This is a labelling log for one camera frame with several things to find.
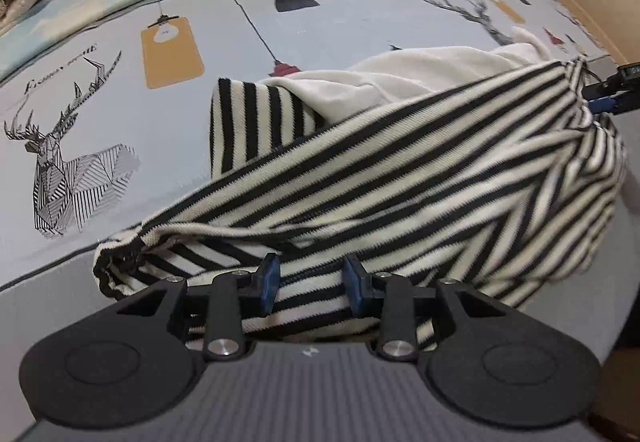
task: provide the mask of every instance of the deer illustration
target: deer illustration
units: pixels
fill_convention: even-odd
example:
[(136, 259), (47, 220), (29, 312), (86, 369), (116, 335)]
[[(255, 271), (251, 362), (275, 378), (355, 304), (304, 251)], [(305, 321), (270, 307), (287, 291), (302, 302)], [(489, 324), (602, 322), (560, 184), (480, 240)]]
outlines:
[(484, 0), (468, 0), (471, 3), (471, 6), (475, 12), (472, 14), (469, 10), (462, 8), (457, 5), (452, 5), (448, 0), (436, 1), (436, 0), (421, 0), (425, 3), (429, 3), (438, 8), (442, 8), (445, 10), (449, 10), (452, 12), (456, 12), (460, 14), (467, 21), (471, 21), (472, 23), (479, 23), (482, 25), (487, 33), (494, 39), (494, 41), (500, 46), (505, 44), (513, 44), (513, 40), (503, 34), (498, 28), (494, 27), (492, 24), (491, 18), (486, 14), (488, 6)]
[(74, 83), (75, 97), (60, 112), (50, 132), (42, 133), (39, 126), (31, 123), (33, 110), (24, 126), (17, 122), (20, 110), (10, 128), (4, 122), (6, 137), (26, 140), (25, 149), (37, 155), (33, 182), (34, 225), (45, 237), (62, 235), (74, 224), (82, 231), (92, 215), (120, 200), (138, 166), (133, 150), (123, 144), (68, 162), (63, 160), (60, 151), (60, 141), (75, 124), (78, 108), (107, 82), (121, 57), (122, 52), (107, 72), (103, 64), (84, 58), (95, 67), (95, 80), (85, 93)]
[(603, 46), (600, 44), (600, 41), (598, 41), (595, 37), (593, 37), (590, 33), (590, 31), (588, 31), (585, 27), (582, 26), (582, 24), (580, 23), (580, 21), (578, 21), (578, 19), (576, 19), (575, 17), (573, 17), (571, 15), (571, 13), (569, 15), (565, 14), (564, 12), (560, 11), (559, 9), (556, 8), (556, 12), (558, 12), (562, 17), (564, 17), (565, 19), (568, 19), (569, 22), (574, 25), (577, 26), (578, 28), (580, 28), (580, 30), (582, 31), (583, 34), (585, 34), (589, 40), (595, 44), (595, 46), (601, 50), (604, 50)]

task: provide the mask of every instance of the orange tag illustration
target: orange tag illustration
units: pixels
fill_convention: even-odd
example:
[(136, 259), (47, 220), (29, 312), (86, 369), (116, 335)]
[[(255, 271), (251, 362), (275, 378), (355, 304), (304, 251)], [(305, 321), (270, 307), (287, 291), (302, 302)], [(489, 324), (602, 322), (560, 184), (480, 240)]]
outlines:
[(162, 88), (204, 73), (187, 18), (162, 15), (141, 35), (147, 88)]
[(525, 22), (524, 17), (518, 14), (509, 5), (507, 5), (506, 1), (503, 1), (503, 0), (489, 0), (489, 1), (491, 1), (500, 10), (502, 10), (502, 12), (504, 12), (509, 17), (509, 19), (511, 19), (511, 21), (513, 21), (514, 23), (522, 24)]

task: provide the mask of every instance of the metal screw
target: metal screw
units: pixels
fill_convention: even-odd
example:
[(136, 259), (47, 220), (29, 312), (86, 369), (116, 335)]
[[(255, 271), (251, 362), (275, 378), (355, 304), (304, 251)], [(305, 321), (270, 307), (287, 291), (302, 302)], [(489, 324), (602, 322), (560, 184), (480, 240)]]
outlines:
[(233, 339), (214, 339), (207, 345), (207, 349), (217, 356), (232, 356), (240, 346)]
[(388, 341), (382, 346), (382, 351), (389, 357), (395, 359), (410, 356), (414, 352), (414, 347), (406, 341)]

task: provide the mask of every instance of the black and white striped fabric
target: black and white striped fabric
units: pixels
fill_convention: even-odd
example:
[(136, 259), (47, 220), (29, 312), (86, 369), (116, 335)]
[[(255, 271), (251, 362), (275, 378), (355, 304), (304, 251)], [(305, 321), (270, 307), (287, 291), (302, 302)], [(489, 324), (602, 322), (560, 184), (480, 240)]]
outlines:
[(221, 78), (211, 99), (211, 178), (323, 126), (324, 118), (287, 89)]
[[(416, 285), (453, 277), (519, 306), (546, 281), (588, 268), (623, 180), (615, 127), (608, 116), (595, 120), (579, 95), (582, 67), (528, 66), (373, 108), (304, 138), (288, 131), (281, 147), (273, 126), (261, 125), (259, 104), (257, 118), (245, 111), (244, 129), (226, 139), (216, 112), (253, 105), (264, 87), (221, 81), (231, 100), (214, 102), (213, 129), (222, 126), (223, 137), (214, 137), (212, 156), (221, 172), (232, 171), (101, 244), (100, 289), (122, 298), (170, 274), (207, 284), (277, 252), (274, 313), (246, 319), (245, 331), (344, 338), (376, 328), (375, 319), (351, 317), (334, 266), (354, 252), (370, 272)], [(273, 123), (277, 111), (268, 113)], [(243, 165), (249, 140), (236, 138), (249, 135), (257, 155), (247, 153), (255, 158)], [(216, 160), (222, 142), (226, 162)], [(433, 341), (428, 317), (418, 340)]]

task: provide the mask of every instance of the black cable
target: black cable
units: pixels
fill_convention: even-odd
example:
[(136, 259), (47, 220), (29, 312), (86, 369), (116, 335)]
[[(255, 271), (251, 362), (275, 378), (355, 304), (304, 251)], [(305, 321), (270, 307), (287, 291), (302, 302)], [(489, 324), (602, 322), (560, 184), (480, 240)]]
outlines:
[(598, 82), (602, 82), (602, 79), (599, 78), (599, 76), (597, 76), (595, 73), (591, 72), (590, 69), (587, 68), (587, 66), (585, 66), (582, 71), (588, 75), (590, 75), (592, 78), (594, 78), (595, 80), (597, 80)]

